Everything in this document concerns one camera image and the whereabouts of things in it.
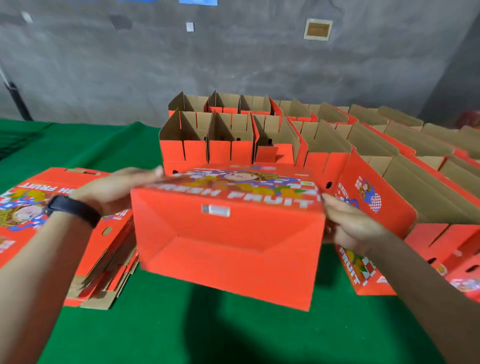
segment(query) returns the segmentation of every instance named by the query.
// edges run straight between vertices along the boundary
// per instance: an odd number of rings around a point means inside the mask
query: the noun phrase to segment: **black wristband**
[[[54,211],[66,212],[81,218],[83,221],[95,229],[102,216],[93,207],[84,204],[83,202],[73,200],[68,196],[58,194],[54,196],[47,205],[47,216]]]

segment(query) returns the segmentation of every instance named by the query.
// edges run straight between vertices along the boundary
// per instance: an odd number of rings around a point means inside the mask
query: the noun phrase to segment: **person's left hand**
[[[130,190],[146,184],[161,182],[164,179],[162,167],[154,170],[124,168],[108,177],[91,181],[73,191],[70,198],[81,201],[99,212],[100,215],[113,215],[132,208]]]

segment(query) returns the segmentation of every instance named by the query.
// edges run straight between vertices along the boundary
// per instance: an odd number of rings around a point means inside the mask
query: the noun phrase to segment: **green table cover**
[[[50,167],[161,164],[157,128],[0,120],[0,191]],[[353,291],[322,247],[310,312],[138,269],[109,311],[66,307],[46,363],[442,363],[397,297]]]

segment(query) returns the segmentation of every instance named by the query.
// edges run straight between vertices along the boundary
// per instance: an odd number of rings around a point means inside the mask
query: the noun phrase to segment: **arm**
[[[155,171],[125,169],[74,191],[71,198],[101,215],[130,208],[130,190],[154,183]],[[55,326],[92,228],[54,212],[40,231],[0,269],[0,363],[34,363]]]
[[[448,283],[404,241],[360,210],[323,195],[332,240],[372,260],[448,363],[477,363],[480,304]]]

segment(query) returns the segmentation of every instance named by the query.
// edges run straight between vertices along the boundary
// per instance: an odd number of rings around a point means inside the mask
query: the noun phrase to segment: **hand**
[[[355,254],[368,256],[375,243],[394,238],[391,232],[358,208],[329,194],[322,194],[322,198],[327,219],[332,222],[330,225],[327,222],[332,231],[326,238],[334,243]]]
[[[73,191],[70,198],[81,201],[99,212],[100,215],[113,215],[132,208],[130,190],[146,184],[161,182],[164,178],[162,167],[154,170],[124,168],[108,177],[99,178]]]

